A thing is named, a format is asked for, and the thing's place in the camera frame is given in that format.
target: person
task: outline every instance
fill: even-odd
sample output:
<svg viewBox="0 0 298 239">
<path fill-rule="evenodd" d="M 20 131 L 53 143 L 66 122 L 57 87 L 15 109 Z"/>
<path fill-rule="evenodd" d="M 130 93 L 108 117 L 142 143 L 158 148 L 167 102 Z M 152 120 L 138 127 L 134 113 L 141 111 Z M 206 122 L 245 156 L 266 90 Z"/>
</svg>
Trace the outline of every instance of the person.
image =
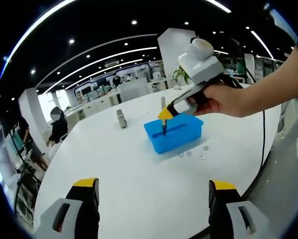
<svg viewBox="0 0 298 239">
<path fill-rule="evenodd" d="M 114 83 L 115 87 L 117 87 L 118 85 L 121 84 L 121 78 L 119 76 L 117 76 L 116 73 L 115 73 L 115 76 L 113 78 L 113 83 Z"/>
<path fill-rule="evenodd" d="M 18 120 L 18 126 L 19 126 L 19 131 L 18 131 L 18 135 L 19 137 L 22 139 L 24 145 L 26 146 L 26 144 L 32 140 L 32 137 L 29 133 L 29 126 L 27 121 L 24 119 L 24 117 L 20 117 Z"/>
<path fill-rule="evenodd" d="M 59 147 L 60 147 L 59 139 L 54 135 L 51 135 L 49 138 L 48 155 L 47 155 L 49 162 L 53 160 Z"/>
<path fill-rule="evenodd" d="M 275 72 L 245 89 L 233 89 L 223 84 L 203 90 L 208 101 L 198 105 L 195 116 L 222 113 L 246 117 L 298 97 L 298 46 Z"/>
<path fill-rule="evenodd" d="M 27 121 L 24 119 L 24 117 L 20 117 L 18 120 L 18 126 L 19 131 L 18 135 L 22 139 L 26 152 L 28 153 L 31 151 L 30 159 L 36 163 L 40 168 L 46 170 L 48 168 L 48 165 L 46 164 L 45 160 L 41 156 L 41 152 L 38 149 L 36 143 L 33 141 L 30 131 L 29 131 L 29 125 Z"/>
<path fill-rule="evenodd" d="M 48 139 L 47 145 L 49 145 L 51 139 L 60 141 L 60 138 L 68 133 L 67 121 L 65 119 L 64 112 L 59 108 L 55 107 L 52 110 L 53 114 L 58 115 L 59 119 L 55 120 L 52 125 L 51 136 Z"/>
</svg>

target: window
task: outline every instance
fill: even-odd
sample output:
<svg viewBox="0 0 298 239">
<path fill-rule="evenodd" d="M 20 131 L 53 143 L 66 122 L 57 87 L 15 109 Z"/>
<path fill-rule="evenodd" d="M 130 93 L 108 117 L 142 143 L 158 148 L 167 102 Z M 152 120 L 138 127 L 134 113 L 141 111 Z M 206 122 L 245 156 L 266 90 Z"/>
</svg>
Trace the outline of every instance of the window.
<svg viewBox="0 0 298 239">
<path fill-rule="evenodd" d="M 65 90 L 56 91 L 56 96 L 58 98 L 60 108 L 65 111 L 68 106 L 70 106 L 69 99 Z"/>
<path fill-rule="evenodd" d="M 53 108 L 56 107 L 52 94 L 49 92 L 46 94 L 38 95 L 38 100 L 46 122 L 52 121 L 50 112 Z"/>
</svg>

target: black shirt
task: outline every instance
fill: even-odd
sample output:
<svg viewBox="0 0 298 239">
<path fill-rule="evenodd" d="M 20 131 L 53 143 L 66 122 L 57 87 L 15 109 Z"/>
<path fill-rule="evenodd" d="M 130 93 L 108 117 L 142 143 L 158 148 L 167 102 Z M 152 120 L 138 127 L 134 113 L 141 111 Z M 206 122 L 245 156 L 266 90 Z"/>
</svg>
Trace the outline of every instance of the black shirt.
<svg viewBox="0 0 298 239">
<path fill-rule="evenodd" d="M 61 111 L 61 116 L 59 120 L 52 123 L 53 128 L 51 134 L 55 138 L 56 142 L 60 141 L 60 138 L 68 133 L 67 121 L 64 117 L 64 112 Z"/>
<path fill-rule="evenodd" d="M 113 78 L 113 83 L 114 83 L 115 86 L 120 85 L 121 84 L 121 78 L 119 76 L 115 76 Z"/>
<path fill-rule="evenodd" d="M 19 125 L 18 135 L 21 138 L 21 140 L 24 140 L 26 130 L 29 129 L 28 123 L 23 117 L 21 117 L 19 119 L 18 125 Z M 29 132 L 25 143 L 27 143 L 31 140 L 32 140 L 32 137 L 31 137 L 30 132 Z"/>
</svg>

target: human hand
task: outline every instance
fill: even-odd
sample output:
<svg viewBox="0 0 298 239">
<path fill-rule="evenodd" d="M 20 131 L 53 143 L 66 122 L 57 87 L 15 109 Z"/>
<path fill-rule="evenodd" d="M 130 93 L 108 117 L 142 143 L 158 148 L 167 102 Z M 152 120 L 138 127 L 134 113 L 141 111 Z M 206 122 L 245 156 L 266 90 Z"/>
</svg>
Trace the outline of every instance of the human hand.
<svg viewBox="0 0 298 239">
<path fill-rule="evenodd" d="M 194 116 L 222 113 L 234 117 L 244 117 L 244 89 L 234 89 L 223 84 L 211 85 L 203 91 L 208 101 L 198 105 Z"/>
</svg>

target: small metal cylinder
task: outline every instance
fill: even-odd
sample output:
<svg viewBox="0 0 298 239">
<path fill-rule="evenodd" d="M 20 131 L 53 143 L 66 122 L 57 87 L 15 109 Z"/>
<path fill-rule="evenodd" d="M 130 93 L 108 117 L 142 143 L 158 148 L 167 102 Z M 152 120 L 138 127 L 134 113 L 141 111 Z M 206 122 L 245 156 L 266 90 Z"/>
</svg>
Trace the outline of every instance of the small metal cylinder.
<svg viewBox="0 0 298 239">
<path fill-rule="evenodd" d="M 117 118 L 121 128 L 127 127 L 127 121 L 122 110 L 117 110 Z"/>
</svg>

